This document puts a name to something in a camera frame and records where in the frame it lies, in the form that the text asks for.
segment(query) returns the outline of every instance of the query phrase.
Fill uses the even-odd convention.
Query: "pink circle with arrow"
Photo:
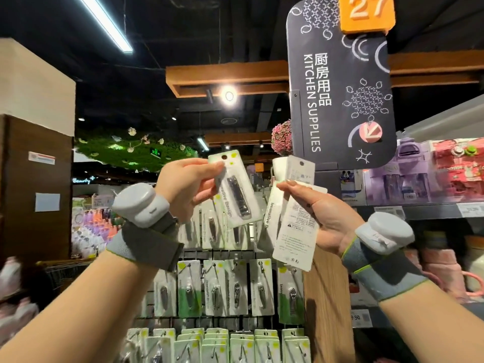
[[[382,135],[383,130],[376,122],[365,122],[360,126],[360,137],[366,143],[375,143]]]

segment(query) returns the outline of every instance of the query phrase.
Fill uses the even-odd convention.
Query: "shelf price tag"
[[[483,202],[468,202],[457,204],[463,218],[484,218]]]
[[[405,220],[405,212],[401,206],[375,206],[373,208],[375,212],[389,213],[398,216],[400,219]]]
[[[351,324],[353,325],[353,329],[373,327],[373,324],[371,323],[370,311],[367,309],[352,309]]]
[[[395,26],[394,0],[339,0],[343,33],[388,32]]]

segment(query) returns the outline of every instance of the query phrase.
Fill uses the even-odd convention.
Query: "hand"
[[[277,187],[297,200],[311,205],[316,219],[321,224],[316,243],[325,251],[343,255],[355,238],[355,229],[365,221],[347,203],[323,194],[310,187],[288,180]]]
[[[170,203],[170,213],[184,223],[196,205],[217,194],[214,178],[223,169],[223,162],[208,164],[202,158],[170,162],[162,168],[155,191]]]

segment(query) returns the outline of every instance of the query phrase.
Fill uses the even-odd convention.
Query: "fluorescent tube light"
[[[205,143],[205,141],[203,141],[203,139],[201,137],[199,137],[197,140],[200,143],[200,145],[203,147],[203,150],[205,150],[206,152],[208,152],[209,151],[209,147],[207,146],[207,144]]]
[[[116,28],[111,18],[106,14],[103,7],[97,0],[82,0],[84,5],[89,9],[101,26],[106,30],[106,33],[112,38],[113,42],[124,52],[132,52],[133,48],[130,46],[126,38]]]

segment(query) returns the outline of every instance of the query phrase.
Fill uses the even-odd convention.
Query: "orange number sign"
[[[385,31],[395,26],[393,0],[339,0],[345,34]]]

